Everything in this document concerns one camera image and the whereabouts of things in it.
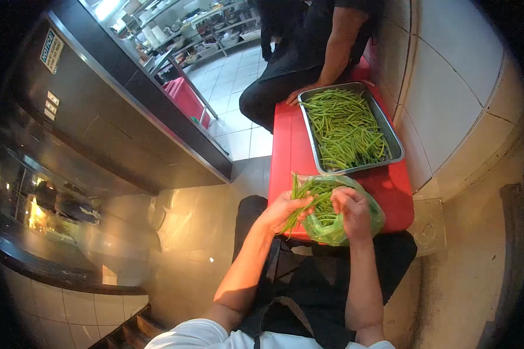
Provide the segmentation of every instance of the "white shirt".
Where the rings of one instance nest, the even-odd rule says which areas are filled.
[[[151,340],[145,349],[252,349],[254,340],[242,331],[230,335],[215,321],[208,319],[188,320],[171,331],[161,333]],[[322,349],[312,338],[265,331],[260,336],[261,348],[306,348]],[[349,342],[346,349],[367,349],[366,346]],[[368,349],[394,349],[388,341],[381,341]]]

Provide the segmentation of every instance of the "light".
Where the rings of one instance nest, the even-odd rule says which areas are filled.
[[[97,19],[103,21],[118,6],[120,0],[103,0],[95,9]]]

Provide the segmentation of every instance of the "black shirt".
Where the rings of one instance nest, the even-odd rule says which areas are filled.
[[[383,0],[314,0],[302,25],[290,36],[282,38],[260,79],[266,80],[324,65],[335,7],[355,8],[369,15],[369,19],[359,29],[351,48],[348,66],[359,63],[367,41],[380,18]]]

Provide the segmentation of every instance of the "black pants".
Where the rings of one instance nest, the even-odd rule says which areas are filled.
[[[249,196],[238,206],[238,213],[235,226],[235,251],[233,261],[237,257],[242,243],[248,234],[250,227],[258,216],[268,206],[268,200],[257,195]],[[287,243],[298,245],[310,245],[314,256],[336,257],[339,259],[349,259],[349,247],[322,246],[316,243],[304,243],[289,240]],[[413,236],[407,231],[378,234],[373,238],[373,245],[377,263],[377,273],[382,290],[384,304],[388,302],[403,276],[410,267],[410,263],[415,258],[417,246],[413,241]],[[300,263],[302,256],[299,256],[297,263]]]
[[[238,107],[244,116],[273,134],[276,103],[285,101],[293,91],[315,83],[321,71],[322,66],[317,66],[268,80],[258,79],[242,92]]]

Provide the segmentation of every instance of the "hand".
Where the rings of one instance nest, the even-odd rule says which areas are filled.
[[[312,197],[303,199],[291,199],[291,192],[283,192],[273,204],[268,206],[264,212],[258,217],[255,225],[263,227],[270,234],[279,234],[286,226],[287,218],[298,208],[306,206],[312,201]],[[314,212],[314,207],[300,213],[297,218],[302,221],[311,213]]]
[[[362,193],[340,186],[330,196],[334,212],[344,214],[345,234],[351,242],[371,239],[369,203]]]
[[[295,106],[296,104],[299,103],[299,101],[297,100],[297,96],[301,93],[301,92],[305,92],[305,91],[308,91],[308,90],[312,90],[313,88],[319,88],[319,87],[324,87],[325,85],[324,84],[321,84],[319,82],[315,82],[314,84],[310,84],[310,85],[307,85],[303,88],[299,88],[298,90],[295,90],[293,91],[289,97],[287,97],[286,99],[286,103],[290,106]]]

